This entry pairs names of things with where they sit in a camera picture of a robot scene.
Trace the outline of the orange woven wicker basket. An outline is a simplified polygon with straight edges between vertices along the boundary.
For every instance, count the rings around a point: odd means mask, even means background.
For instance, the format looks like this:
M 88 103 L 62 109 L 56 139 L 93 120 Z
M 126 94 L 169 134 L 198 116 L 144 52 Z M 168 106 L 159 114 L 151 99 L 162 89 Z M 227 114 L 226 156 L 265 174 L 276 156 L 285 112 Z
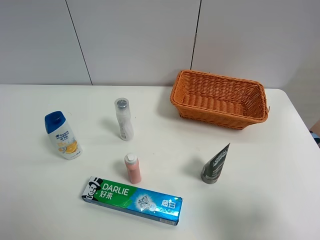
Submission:
M 185 119 L 242 130 L 268 119 L 264 86 L 253 80 L 182 70 L 170 102 Z

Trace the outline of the green blue toothpaste box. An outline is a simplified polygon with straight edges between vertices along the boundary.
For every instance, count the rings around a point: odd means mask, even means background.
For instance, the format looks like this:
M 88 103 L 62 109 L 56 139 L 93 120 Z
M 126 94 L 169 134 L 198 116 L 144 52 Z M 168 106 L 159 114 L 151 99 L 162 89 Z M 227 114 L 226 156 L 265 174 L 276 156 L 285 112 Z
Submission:
M 92 176 L 81 198 L 91 204 L 176 226 L 183 198 Z

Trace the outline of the blue object at table edge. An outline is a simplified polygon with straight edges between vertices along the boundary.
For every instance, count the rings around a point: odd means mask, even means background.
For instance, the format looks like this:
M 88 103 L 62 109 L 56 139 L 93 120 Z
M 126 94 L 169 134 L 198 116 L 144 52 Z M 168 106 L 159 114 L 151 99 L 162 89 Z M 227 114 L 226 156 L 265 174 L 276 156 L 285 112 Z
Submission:
M 309 132 L 310 132 L 311 136 L 313 137 L 313 139 L 315 140 L 318 147 L 320 147 L 320 137 L 312 130 L 310 130 Z

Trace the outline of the white bottle clear cap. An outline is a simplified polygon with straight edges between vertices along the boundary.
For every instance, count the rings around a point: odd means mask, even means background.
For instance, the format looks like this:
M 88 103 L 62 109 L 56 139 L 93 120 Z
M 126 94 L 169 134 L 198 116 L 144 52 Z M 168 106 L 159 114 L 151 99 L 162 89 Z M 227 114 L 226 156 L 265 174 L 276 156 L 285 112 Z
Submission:
M 122 97 L 114 102 L 116 118 L 120 130 L 120 138 L 124 141 L 130 141 L 134 137 L 134 130 L 131 123 L 131 111 L 129 100 Z

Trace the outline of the small pink bottle white cap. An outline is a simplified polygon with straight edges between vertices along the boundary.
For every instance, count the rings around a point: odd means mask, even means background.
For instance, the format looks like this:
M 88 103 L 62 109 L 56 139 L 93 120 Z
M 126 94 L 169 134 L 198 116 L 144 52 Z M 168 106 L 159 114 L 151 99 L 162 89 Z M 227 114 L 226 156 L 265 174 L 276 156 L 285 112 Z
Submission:
M 140 163 L 138 157 L 134 153 L 128 153 L 124 157 L 124 163 L 126 165 L 129 180 L 132 184 L 138 184 L 141 182 L 142 177 L 140 173 Z

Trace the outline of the grey standing cosmetic tube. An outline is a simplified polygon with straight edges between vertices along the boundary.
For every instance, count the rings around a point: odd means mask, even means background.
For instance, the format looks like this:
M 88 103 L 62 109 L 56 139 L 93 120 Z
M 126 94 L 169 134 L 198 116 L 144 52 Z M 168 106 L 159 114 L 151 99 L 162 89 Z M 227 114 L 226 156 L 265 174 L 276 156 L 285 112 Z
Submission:
M 219 179 L 228 154 L 229 146 L 230 143 L 203 166 L 200 176 L 202 181 L 206 184 L 214 184 Z

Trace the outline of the white shampoo bottle blue cap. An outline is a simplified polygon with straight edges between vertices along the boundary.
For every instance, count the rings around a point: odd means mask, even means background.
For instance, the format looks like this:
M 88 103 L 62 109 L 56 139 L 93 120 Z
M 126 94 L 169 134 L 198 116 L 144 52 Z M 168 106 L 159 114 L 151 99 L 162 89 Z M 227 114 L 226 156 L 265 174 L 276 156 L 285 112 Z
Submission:
M 72 160 L 83 153 L 77 138 L 61 111 L 47 114 L 44 117 L 44 125 L 50 142 L 65 159 Z

